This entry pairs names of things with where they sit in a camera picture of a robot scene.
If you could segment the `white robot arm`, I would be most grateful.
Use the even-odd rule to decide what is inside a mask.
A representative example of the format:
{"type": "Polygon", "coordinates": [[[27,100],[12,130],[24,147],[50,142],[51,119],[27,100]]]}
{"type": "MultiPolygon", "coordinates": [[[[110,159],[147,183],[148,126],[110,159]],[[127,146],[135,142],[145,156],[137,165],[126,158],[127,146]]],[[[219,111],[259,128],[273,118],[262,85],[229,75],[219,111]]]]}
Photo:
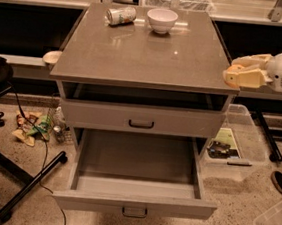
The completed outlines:
{"type": "Polygon", "coordinates": [[[226,84],[233,88],[258,89],[267,86],[282,93],[282,53],[237,57],[222,76],[226,84]]]}

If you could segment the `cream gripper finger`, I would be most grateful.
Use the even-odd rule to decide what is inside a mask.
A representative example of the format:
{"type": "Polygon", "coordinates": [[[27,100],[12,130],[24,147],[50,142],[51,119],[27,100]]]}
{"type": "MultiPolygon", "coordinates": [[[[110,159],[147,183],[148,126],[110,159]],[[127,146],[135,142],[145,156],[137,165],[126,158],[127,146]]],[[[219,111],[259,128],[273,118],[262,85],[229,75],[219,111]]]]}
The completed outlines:
{"type": "Polygon", "coordinates": [[[256,55],[247,55],[243,57],[237,57],[232,61],[232,64],[239,64],[243,67],[248,67],[252,65],[258,65],[260,68],[266,67],[267,62],[272,58],[273,56],[269,53],[267,54],[256,54],[256,55]]]}
{"type": "Polygon", "coordinates": [[[258,68],[250,69],[249,67],[243,67],[240,76],[240,87],[247,88],[260,88],[261,86],[271,83],[272,80],[267,76],[265,70],[258,68]]]}

